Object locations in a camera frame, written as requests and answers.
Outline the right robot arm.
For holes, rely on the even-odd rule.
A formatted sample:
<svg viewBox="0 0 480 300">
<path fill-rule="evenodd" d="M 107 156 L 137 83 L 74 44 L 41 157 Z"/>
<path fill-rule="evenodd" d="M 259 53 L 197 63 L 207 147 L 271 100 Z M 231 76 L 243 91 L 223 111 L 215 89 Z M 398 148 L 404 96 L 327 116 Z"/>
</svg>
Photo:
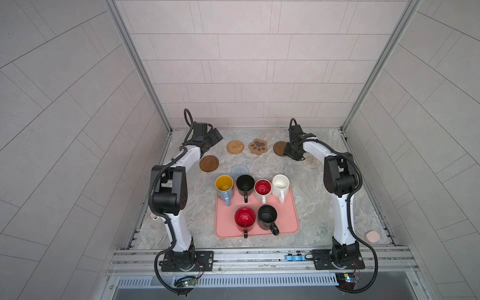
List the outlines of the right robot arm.
<svg viewBox="0 0 480 300">
<path fill-rule="evenodd" d="M 374 257 L 374 270 L 378 270 L 378 256 L 371 245 L 355 234 L 353 226 L 354 195 L 363 186 L 363 177 L 350 152 L 339 152 L 319 140 L 313 133 L 305 133 L 297 121 L 289 123 L 289 142 L 283 154 L 295 161 L 303 161 L 310 153 L 324 160 L 323 183 L 331 194 L 334 208 L 334 234 L 329 261 L 337 269 L 351 265 L 363 268 L 360 244 L 370 249 Z"/>
</svg>

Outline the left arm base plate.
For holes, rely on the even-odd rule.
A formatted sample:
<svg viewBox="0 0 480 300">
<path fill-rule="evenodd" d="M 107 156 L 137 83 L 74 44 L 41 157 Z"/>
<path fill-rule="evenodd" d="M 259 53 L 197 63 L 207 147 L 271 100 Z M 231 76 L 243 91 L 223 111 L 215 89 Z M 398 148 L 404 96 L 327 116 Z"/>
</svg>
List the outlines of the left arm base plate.
<svg viewBox="0 0 480 300">
<path fill-rule="evenodd" d="M 162 272 L 212 271 L 214 254 L 213 251 L 170 251 L 159 260 L 159 266 Z"/>
</svg>

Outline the brown wooden coaster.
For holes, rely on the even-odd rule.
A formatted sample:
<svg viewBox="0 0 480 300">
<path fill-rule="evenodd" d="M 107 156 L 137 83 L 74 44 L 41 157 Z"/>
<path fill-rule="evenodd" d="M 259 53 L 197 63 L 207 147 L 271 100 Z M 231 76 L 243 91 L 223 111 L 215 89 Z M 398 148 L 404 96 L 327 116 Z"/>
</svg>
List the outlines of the brown wooden coaster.
<svg viewBox="0 0 480 300">
<path fill-rule="evenodd" d="M 220 165 L 219 159 L 213 155 L 205 156 L 199 162 L 200 169 L 206 173 L 210 173 L 217 170 L 219 165 Z"/>
<path fill-rule="evenodd" d="M 286 146 L 287 146 L 287 142 L 278 141 L 274 144 L 273 151 L 278 156 L 282 156 L 282 157 L 286 156 L 285 153 L 284 153 Z"/>
</svg>

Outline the cork paw print coaster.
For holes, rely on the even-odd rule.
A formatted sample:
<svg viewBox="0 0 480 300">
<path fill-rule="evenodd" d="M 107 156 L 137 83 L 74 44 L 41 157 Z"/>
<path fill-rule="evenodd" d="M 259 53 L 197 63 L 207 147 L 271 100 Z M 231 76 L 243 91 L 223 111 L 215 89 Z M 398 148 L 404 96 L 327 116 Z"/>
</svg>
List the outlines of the cork paw print coaster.
<svg viewBox="0 0 480 300">
<path fill-rule="evenodd" d="M 268 143 L 262 139 L 254 139 L 249 143 L 248 148 L 252 154 L 262 155 L 268 151 Z"/>
</svg>

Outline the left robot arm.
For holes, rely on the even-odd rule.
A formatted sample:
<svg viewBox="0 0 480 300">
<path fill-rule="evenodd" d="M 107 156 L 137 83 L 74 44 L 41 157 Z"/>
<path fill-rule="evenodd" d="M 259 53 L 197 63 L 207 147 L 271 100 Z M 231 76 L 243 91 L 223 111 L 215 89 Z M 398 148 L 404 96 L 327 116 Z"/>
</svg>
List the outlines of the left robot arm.
<svg viewBox="0 0 480 300">
<path fill-rule="evenodd" d="M 195 245 L 183 210 L 188 201 L 186 173 L 223 137 L 212 124 L 196 122 L 188 109 L 184 119 L 189 131 L 180 153 L 164 165 L 151 169 L 147 202 L 151 212 L 164 220 L 170 246 L 162 254 L 163 271 L 189 271 L 196 265 Z"/>
</svg>

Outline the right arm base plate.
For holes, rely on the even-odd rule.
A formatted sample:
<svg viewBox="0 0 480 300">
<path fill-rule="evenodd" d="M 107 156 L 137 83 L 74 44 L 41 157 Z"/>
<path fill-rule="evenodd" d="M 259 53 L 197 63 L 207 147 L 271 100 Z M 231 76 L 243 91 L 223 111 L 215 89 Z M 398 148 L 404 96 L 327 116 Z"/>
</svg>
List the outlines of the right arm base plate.
<svg viewBox="0 0 480 300">
<path fill-rule="evenodd" d="M 336 257 L 329 249 L 314 249 L 311 251 L 311 261 L 315 270 L 365 269 L 365 263 L 359 253 Z"/>
</svg>

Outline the grey felt round coaster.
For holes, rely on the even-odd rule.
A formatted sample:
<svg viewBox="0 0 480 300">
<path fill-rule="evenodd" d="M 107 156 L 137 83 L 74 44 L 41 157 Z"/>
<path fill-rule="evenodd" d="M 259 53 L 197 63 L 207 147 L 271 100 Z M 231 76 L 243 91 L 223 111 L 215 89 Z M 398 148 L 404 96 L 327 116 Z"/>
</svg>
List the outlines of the grey felt round coaster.
<svg viewBox="0 0 480 300">
<path fill-rule="evenodd" d="M 233 166 L 230 172 L 230 176 L 234 181 L 237 181 L 238 178 L 242 175 L 250 175 L 250 174 L 251 173 L 248 167 L 242 164 L 237 164 Z"/>
</svg>

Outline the woven rattan coaster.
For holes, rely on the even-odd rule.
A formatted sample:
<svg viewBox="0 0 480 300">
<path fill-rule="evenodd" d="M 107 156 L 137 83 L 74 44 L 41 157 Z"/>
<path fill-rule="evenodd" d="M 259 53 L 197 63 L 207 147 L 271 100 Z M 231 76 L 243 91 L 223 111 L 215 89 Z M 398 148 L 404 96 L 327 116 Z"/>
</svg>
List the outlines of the woven rattan coaster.
<svg viewBox="0 0 480 300">
<path fill-rule="evenodd" d="M 228 144 L 226 146 L 227 152 L 229 152 L 233 155 L 238 155 L 238 154 L 242 153 L 244 148 L 245 148 L 245 145 L 241 141 L 238 141 L 238 140 L 230 141 L 230 142 L 228 142 Z"/>
</svg>

